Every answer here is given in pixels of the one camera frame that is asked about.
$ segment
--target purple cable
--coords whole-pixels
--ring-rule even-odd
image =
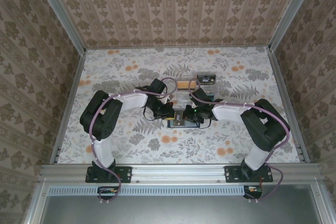
[[[278,148],[284,146],[285,144],[287,144],[290,135],[289,135],[289,130],[287,129],[286,125],[284,124],[284,122],[283,122],[279,117],[277,117],[277,116],[274,115],[273,113],[271,113],[271,112],[269,112],[268,110],[265,110],[265,109],[263,109],[263,108],[257,107],[257,106],[255,106],[255,105],[246,104],[246,103],[242,104],[242,103],[232,103],[232,102],[225,102],[225,103],[223,103],[223,102],[206,102],[206,101],[203,101],[203,100],[197,98],[195,95],[192,94],[192,90],[190,89],[190,84],[191,84],[192,81],[196,81],[196,83],[198,83],[198,88],[200,87],[200,84],[199,84],[199,80],[196,79],[196,78],[191,79],[191,80],[189,81],[189,84],[188,84],[188,91],[189,91],[189,94],[190,94],[190,95],[192,96],[192,98],[194,98],[196,101],[198,101],[198,102],[202,102],[202,103],[206,103],[206,104],[214,104],[214,105],[219,104],[219,105],[230,105],[230,106],[238,106],[238,107],[248,107],[248,108],[253,108],[253,109],[259,110],[259,111],[261,111],[261,112],[264,112],[264,113],[266,113],[266,114],[272,116],[276,121],[278,121],[278,122],[280,123],[280,125],[281,125],[281,126],[283,127],[283,129],[285,130],[285,132],[286,132],[286,139],[285,139],[282,143],[280,143],[280,144],[278,144],[277,146],[275,146],[275,147],[273,148],[273,150],[268,154],[268,156],[267,156],[266,159],[265,159],[265,164],[266,164],[269,168],[274,169],[274,170],[277,170],[277,171],[281,174],[281,178],[280,178],[278,184],[275,186],[275,188],[274,188],[268,195],[263,196],[263,197],[259,198],[258,200],[262,200],[262,199],[266,199],[266,198],[268,198],[272,193],[274,193],[274,191],[275,191],[276,189],[278,189],[278,187],[280,186],[280,184],[281,184],[281,182],[282,182],[282,180],[283,180],[283,173],[282,173],[282,171],[279,170],[278,168],[275,168],[275,167],[269,165],[269,164],[267,163],[267,161],[269,160],[269,158],[271,157],[271,155],[273,154],[273,152],[274,152],[276,149],[278,149]]]
[[[91,121],[91,124],[90,124],[90,127],[89,127],[89,136],[90,136],[90,139],[91,139],[91,147],[92,147],[92,153],[93,153],[93,156],[97,162],[97,164],[104,170],[106,170],[107,172],[111,173],[117,180],[118,180],[118,190],[117,192],[115,193],[115,195],[109,199],[109,201],[112,201],[116,198],[116,196],[118,195],[120,189],[121,189],[121,180],[119,178],[119,176],[112,170],[108,169],[107,167],[104,167],[103,164],[99,161],[98,157],[97,157],[97,153],[94,149],[94,142],[96,141],[96,139],[92,136],[92,129],[93,129],[93,125],[95,124],[95,121],[100,113],[100,111],[102,110],[102,108],[110,101],[112,100],[113,98],[116,98],[118,97],[119,95],[125,95],[125,94],[134,94],[134,93],[140,93],[140,94],[152,94],[152,95],[157,95],[157,96],[161,96],[161,97],[166,97],[168,95],[171,95],[173,94],[176,90],[177,90],[177,82],[174,78],[171,78],[171,77],[166,77],[166,78],[163,78],[162,81],[164,80],[173,80],[175,82],[175,88],[173,91],[169,92],[169,93],[166,93],[166,94],[158,94],[158,93],[154,93],[154,92],[149,92],[149,91],[141,91],[141,90],[132,90],[132,91],[128,91],[128,92],[124,92],[124,93],[120,93],[120,94],[113,94],[111,96],[109,96],[105,101],[103,101],[103,103],[99,106],[98,110],[96,111],[95,115],[93,116],[92,118],[92,121]]]

